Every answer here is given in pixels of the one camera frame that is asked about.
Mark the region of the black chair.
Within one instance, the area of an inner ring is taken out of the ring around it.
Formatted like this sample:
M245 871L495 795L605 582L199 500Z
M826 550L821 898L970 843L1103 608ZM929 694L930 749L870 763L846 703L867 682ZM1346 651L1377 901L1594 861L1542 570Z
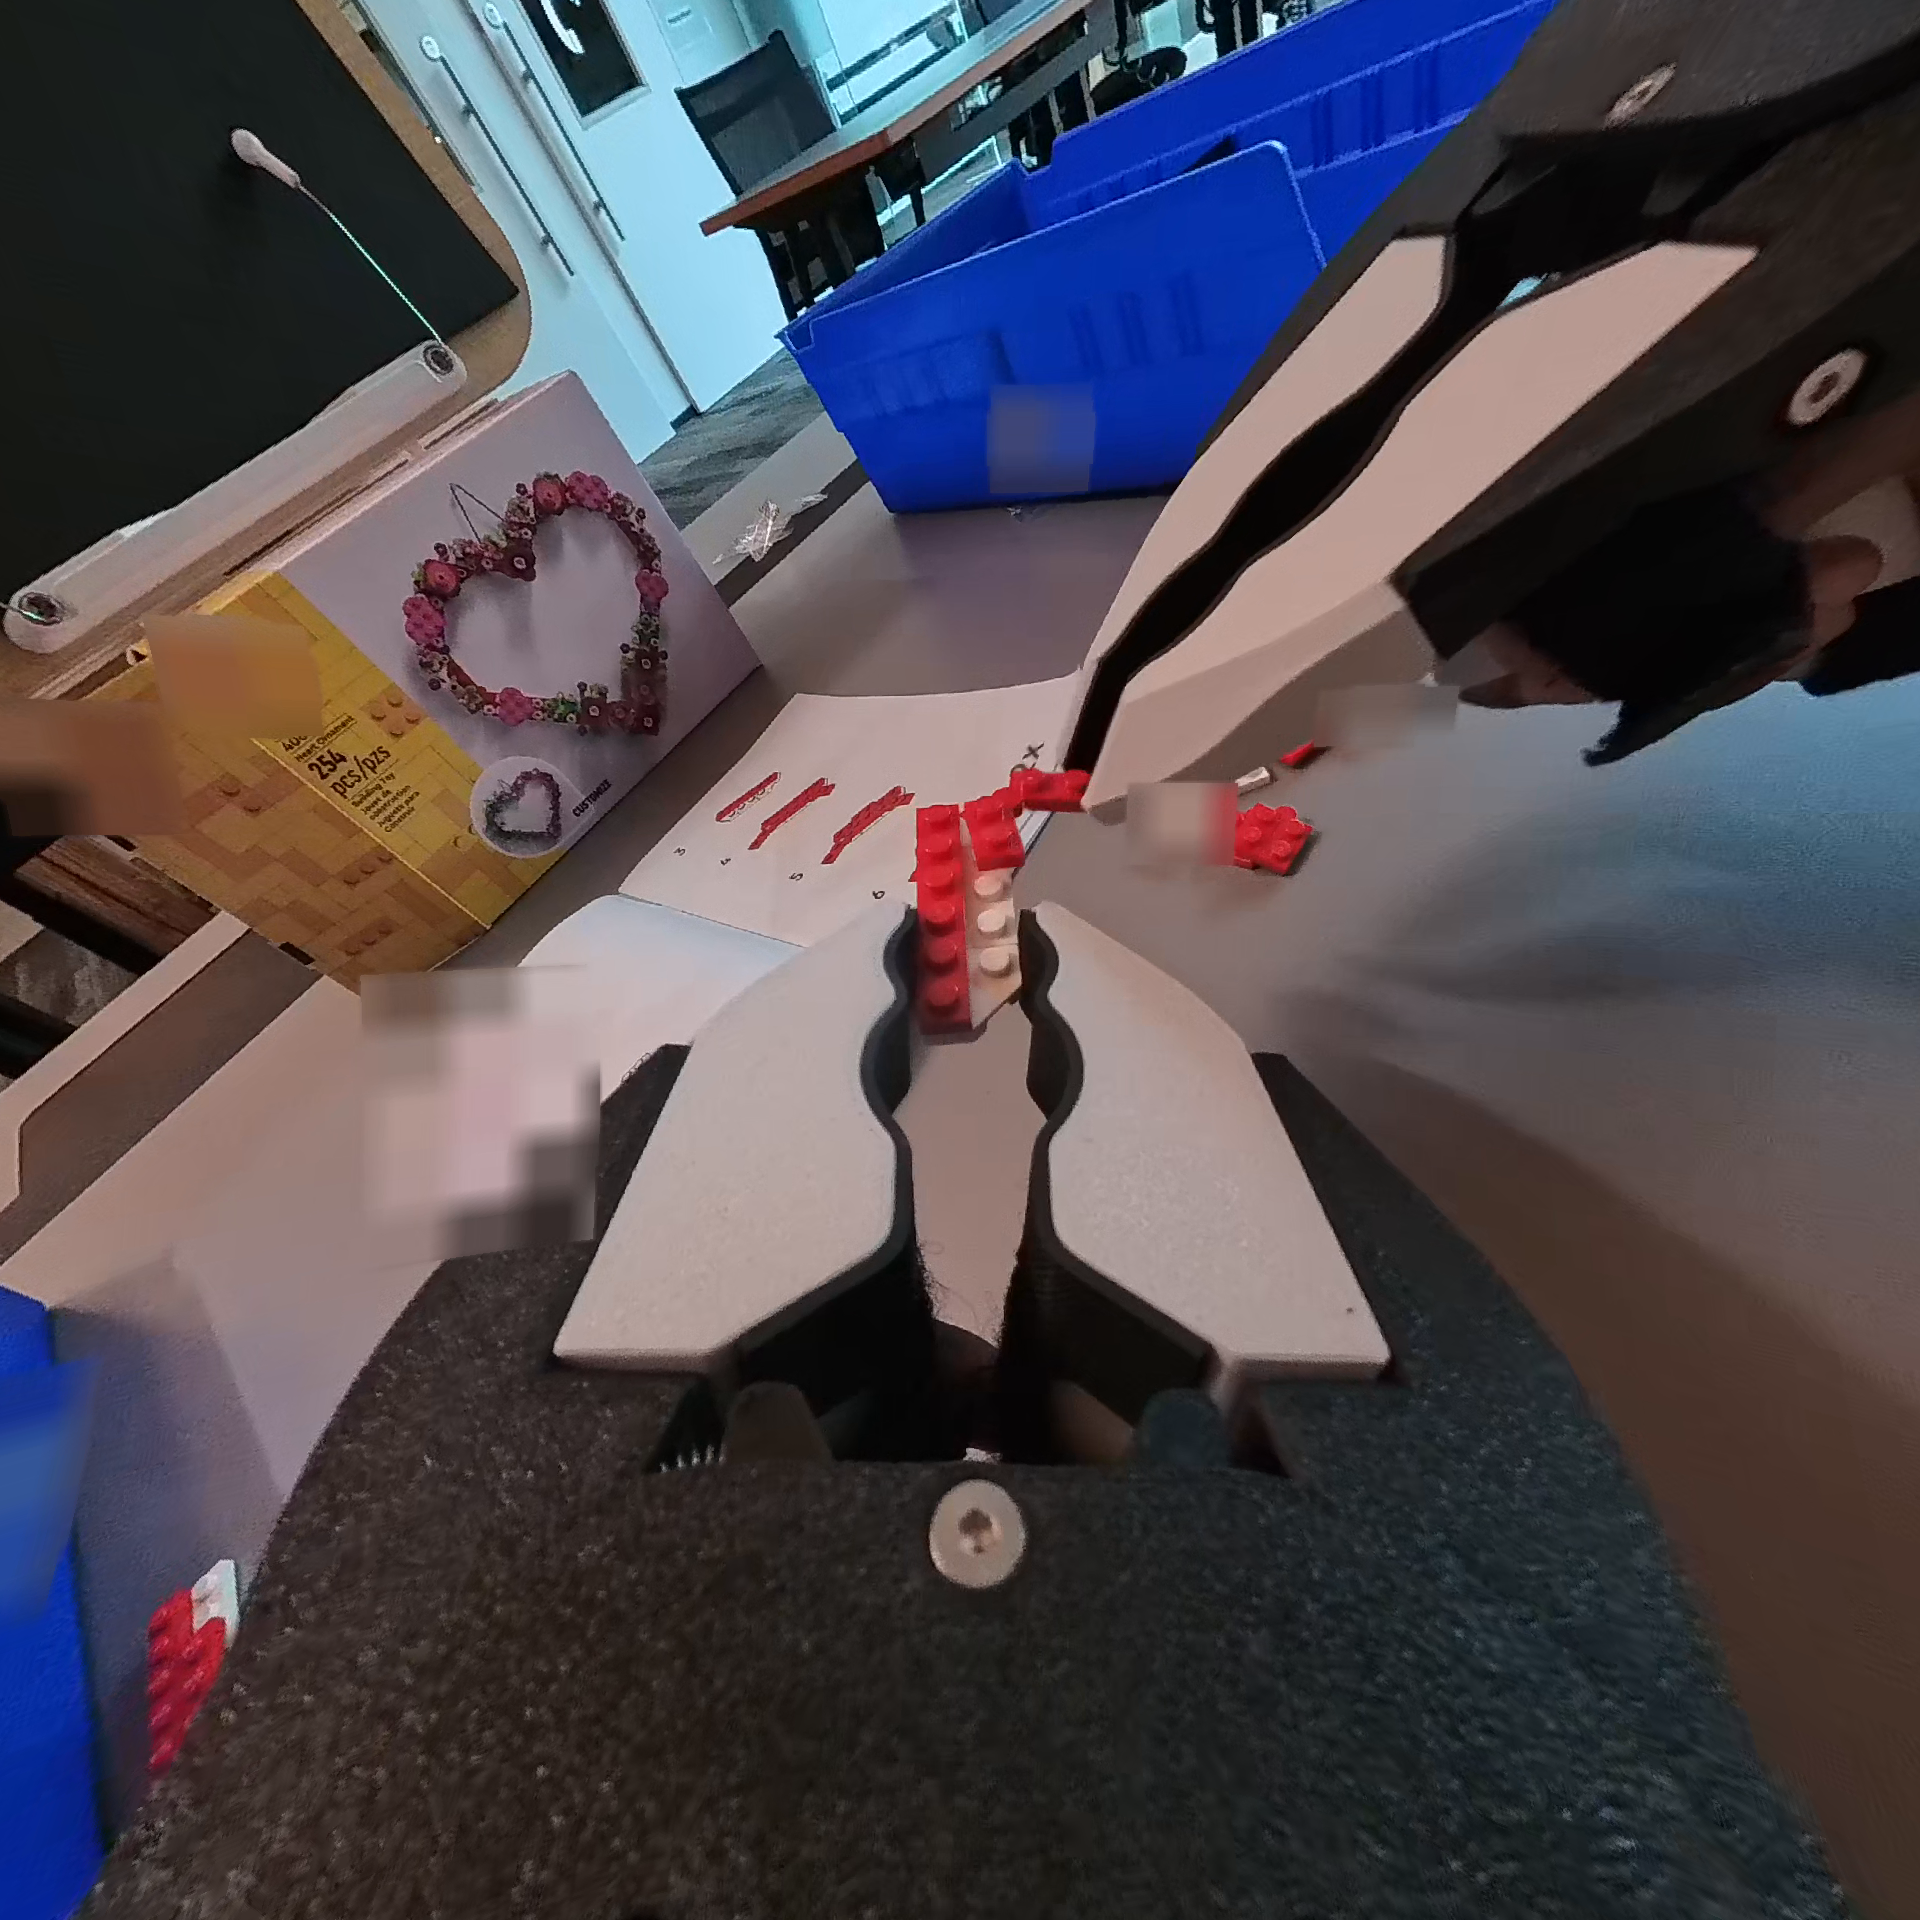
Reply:
M836 130L821 85L781 29L732 66L678 87L677 98L735 194Z

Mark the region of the black board with wooden rim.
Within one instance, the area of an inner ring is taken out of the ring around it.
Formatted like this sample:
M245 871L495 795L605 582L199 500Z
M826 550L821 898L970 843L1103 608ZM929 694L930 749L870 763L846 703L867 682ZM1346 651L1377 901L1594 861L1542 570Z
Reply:
M2 6L2 587L171 509L515 298L305 4Z

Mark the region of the yellow white product box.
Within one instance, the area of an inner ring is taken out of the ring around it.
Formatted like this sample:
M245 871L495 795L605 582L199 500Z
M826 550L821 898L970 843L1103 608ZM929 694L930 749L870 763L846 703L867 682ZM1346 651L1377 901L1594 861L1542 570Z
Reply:
M491 928L757 655L577 372L491 402L199 604L308 645L305 734L177 734L133 852L359 983Z

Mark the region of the white bar fixture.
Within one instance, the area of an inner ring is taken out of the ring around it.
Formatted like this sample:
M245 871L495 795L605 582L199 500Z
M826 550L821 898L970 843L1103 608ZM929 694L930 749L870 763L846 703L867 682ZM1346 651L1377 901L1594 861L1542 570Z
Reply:
M444 343L398 357L183 503L109 533L11 592L4 638L47 655L156 605L171 581L218 559L258 522L295 508L418 428L438 402L459 398L466 381L465 358Z

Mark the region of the blue plastic bin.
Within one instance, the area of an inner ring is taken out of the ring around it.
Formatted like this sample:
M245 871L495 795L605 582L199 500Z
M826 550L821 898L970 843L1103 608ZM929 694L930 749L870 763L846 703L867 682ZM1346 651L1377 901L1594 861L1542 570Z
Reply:
M1036 223L1188 174L1222 151L1285 151L1331 260L1513 66L1550 2L1351 2L1067 133L1031 175Z
M2 1916L70 1916L103 1818L73 1563L94 1372L51 1312L2 1294Z
M1172 486L1326 263L1275 139L1001 167L783 331L892 511Z

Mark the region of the brown wooden table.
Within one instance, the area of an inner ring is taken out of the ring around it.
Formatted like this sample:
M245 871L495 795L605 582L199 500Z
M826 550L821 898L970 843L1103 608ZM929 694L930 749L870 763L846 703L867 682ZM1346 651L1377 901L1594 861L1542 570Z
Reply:
M1123 4L1019 2L937 55L895 92L702 220L702 234L773 231L842 180L876 175L907 194L1118 50Z

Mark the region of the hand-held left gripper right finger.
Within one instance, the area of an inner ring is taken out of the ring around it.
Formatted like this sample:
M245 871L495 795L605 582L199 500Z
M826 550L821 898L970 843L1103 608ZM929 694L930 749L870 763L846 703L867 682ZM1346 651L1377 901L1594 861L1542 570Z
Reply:
M1257 1389L1378 1383L1390 1348L1239 1034L1058 902L1022 911L1017 1458L1066 1460L1196 1394L1235 1442Z

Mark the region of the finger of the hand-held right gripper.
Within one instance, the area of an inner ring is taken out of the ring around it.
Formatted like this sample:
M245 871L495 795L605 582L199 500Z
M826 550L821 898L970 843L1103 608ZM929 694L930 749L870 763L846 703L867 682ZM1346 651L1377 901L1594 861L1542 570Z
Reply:
M1087 772L1086 807L1199 778L1236 732L1295 685L1331 683L1358 645L1370 666L1423 670L1423 632L1391 586L1418 549L1754 259L1754 246L1666 243L1476 311L1459 266L1462 328L1404 402L1372 458L1293 538L1251 564L1197 632L1124 693Z
M1141 675L1354 480L1461 328L1457 238L1394 236L1218 423L1101 624L1067 765L1095 765Z

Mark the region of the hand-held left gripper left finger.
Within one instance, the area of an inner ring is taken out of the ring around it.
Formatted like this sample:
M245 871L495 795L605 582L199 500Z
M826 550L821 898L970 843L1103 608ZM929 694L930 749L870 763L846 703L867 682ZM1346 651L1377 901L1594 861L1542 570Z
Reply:
M914 911L876 902L692 1039L555 1341L577 1370L790 1384L849 1455L921 1450Z

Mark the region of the white instruction booklet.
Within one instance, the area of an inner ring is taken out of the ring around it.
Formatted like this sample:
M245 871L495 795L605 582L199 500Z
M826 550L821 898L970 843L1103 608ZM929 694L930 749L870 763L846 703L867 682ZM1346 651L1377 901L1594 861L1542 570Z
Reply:
M797 694L617 885L524 958L581 989L599 1088L686 1045L732 996L846 923L914 898L916 807L1052 771L1074 675L921 694Z

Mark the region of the clear plastic wrapper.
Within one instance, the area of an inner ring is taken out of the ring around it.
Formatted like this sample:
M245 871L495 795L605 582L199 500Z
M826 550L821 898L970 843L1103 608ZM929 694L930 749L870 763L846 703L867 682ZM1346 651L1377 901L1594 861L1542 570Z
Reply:
M732 549L715 557L715 564L722 572L732 572L733 567L766 562L774 547L794 534L797 519L826 503L828 494L804 494L787 503L774 499L761 500L757 515L733 538Z

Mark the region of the person's right hand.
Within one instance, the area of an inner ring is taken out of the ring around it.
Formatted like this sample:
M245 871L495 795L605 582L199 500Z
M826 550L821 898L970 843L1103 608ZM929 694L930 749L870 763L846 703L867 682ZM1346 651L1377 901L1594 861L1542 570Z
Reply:
M1615 708L1594 760L1797 683L1814 696L1915 672L1915 579L1884 586L1884 543L1789 538L1710 500L1702 519L1620 531L1446 661L1462 703Z

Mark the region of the red white brick assembly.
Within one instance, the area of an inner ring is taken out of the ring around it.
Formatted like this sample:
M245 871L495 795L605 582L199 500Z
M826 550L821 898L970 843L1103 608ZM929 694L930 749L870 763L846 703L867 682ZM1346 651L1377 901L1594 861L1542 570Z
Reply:
M916 814L916 1022L930 1039L979 1030L1019 996L1014 872L1025 864L1012 786Z

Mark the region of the grey desk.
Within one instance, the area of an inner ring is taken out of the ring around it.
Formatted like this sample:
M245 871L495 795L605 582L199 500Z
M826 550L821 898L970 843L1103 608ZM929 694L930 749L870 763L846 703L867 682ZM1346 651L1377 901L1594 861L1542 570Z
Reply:
M1300 778L1249 896L1049 827L1039 893L1302 1075L1573 1363L1775 1763L1915 1770L1915 683L1769 693L1583 771L1465 714ZM260 1557L418 1288L346 1227L346 992L238 935L26 1120L4 1283L100 1358L79 1615L138 1795L150 1607Z

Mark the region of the red studded plate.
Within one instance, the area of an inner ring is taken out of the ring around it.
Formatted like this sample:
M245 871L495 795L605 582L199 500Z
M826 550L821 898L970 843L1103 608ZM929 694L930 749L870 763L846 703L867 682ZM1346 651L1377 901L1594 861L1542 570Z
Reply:
M187 1589L169 1592L148 1621L148 1774L178 1758L191 1719L205 1704L241 1626L238 1565L214 1562Z

